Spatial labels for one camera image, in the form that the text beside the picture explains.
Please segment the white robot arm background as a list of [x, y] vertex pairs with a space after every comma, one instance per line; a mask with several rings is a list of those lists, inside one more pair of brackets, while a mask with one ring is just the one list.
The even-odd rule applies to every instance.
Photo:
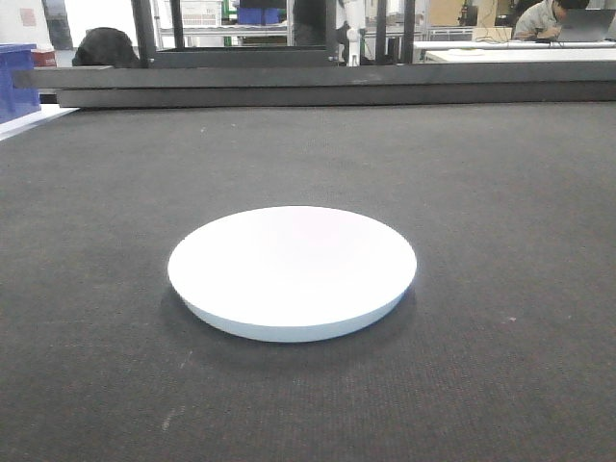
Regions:
[[359, 66], [361, 63], [361, 40], [365, 30], [365, 2], [343, 0], [338, 2], [337, 28], [344, 33], [342, 44], [346, 66]]

